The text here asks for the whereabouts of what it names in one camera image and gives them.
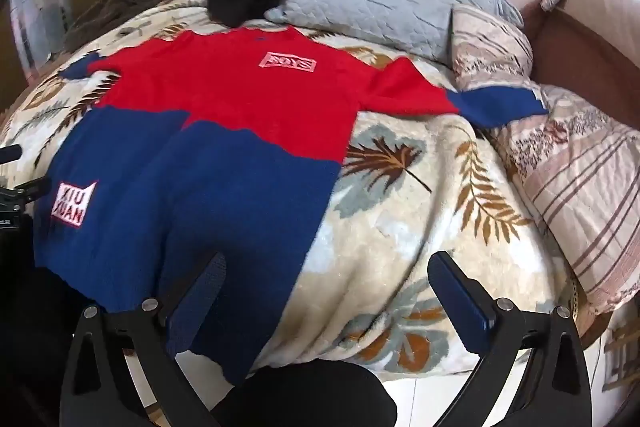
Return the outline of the red and blue knit sweater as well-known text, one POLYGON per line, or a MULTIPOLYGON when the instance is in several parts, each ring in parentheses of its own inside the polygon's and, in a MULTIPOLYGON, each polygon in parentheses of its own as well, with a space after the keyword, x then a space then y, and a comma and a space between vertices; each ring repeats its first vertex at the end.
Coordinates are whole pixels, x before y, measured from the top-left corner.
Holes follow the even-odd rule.
POLYGON ((295 28, 183 31, 88 65, 113 86, 54 155, 36 207, 38 265, 105 310, 167 300, 166 348, 236 383, 293 361, 382 353, 415 254, 329 214, 356 211, 349 176, 388 191, 416 142, 352 139, 363 113, 454 115, 492 129, 544 113, 532 91, 431 84, 401 57, 375 68, 295 28))

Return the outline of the brown padded headboard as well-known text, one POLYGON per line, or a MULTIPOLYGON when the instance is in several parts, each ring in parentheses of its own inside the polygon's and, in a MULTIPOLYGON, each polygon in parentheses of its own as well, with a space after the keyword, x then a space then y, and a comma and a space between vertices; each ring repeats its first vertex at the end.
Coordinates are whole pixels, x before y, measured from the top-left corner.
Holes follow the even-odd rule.
POLYGON ((509 0, 533 48, 532 79, 639 127, 639 0, 509 0))

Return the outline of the operator black trousers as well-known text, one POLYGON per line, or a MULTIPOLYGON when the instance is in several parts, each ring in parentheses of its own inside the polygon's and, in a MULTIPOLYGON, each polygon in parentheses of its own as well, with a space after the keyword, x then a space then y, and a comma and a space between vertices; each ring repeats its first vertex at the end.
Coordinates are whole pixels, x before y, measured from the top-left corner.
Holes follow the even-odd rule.
MULTIPOLYGON (((1 281, 1 422, 56 426, 86 297, 45 269, 1 281)), ((367 369, 316 360, 261 369, 210 411, 221 426, 393 426, 397 407, 367 369)))

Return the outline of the cream leaf-pattern fleece blanket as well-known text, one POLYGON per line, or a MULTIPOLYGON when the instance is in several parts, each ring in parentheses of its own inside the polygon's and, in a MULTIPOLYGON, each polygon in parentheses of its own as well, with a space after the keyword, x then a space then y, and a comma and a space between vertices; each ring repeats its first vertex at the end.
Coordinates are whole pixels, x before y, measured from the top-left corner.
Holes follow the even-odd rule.
MULTIPOLYGON (((279 31, 255 20, 247 29, 279 31)), ((369 48, 339 35, 306 38, 349 53, 375 68, 405 57, 434 86, 451 91, 449 82, 431 65, 386 49, 369 48)), ((203 0, 170 0, 135 16, 64 58, 51 75, 20 95, 1 118, 1 142, 21 147, 17 161, 1 169, 6 187, 49 176, 51 161, 76 124, 115 81, 108 72, 89 72, 89 63, 153 38, 171 40, 183 31, 208 36, 228 32, 211 22, 203 0)), ((496 297, 510 298, 524 311, 548 312, 577 307, 577 285, 561 255, 538 233, 518 192, 506 179, 502 161, 478 133, 475 124, 454 115, 393 117, 363 113, 352 139, 366 145, 376 136, 416 142, 421 158, 388 190, 349 176, 341 187, 355 191, 356 211, 344 221, 359 233, 382 233, 401 254, 415 254, 416 264, 390 302, 390 335, 382 353, 363 361, 344 359, 388 377, 409 374, 462 373, 474 359, 448 321, 427 278, 427 262, 448 251, 460 267, 496 297)), ((271 363, 293 361, 289 343, 271 351, 271 363)))

